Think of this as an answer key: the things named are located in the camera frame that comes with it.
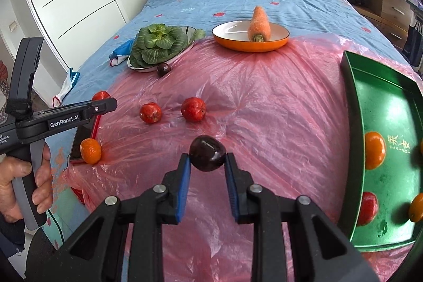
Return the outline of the left hand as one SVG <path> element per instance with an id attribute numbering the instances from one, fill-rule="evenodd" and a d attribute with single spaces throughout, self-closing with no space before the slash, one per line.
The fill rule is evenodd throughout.
<path id="1" fill-rule="evenodd" d="M 29 230 L 36 230 L 46 223 L 53 199 L 49 148 L 40 140 L 15 148 L 6 156 L 8 163 L 17 164 L 11 181 L 16 205 L 4 214 L 12 220 L 22 218 Z"/>

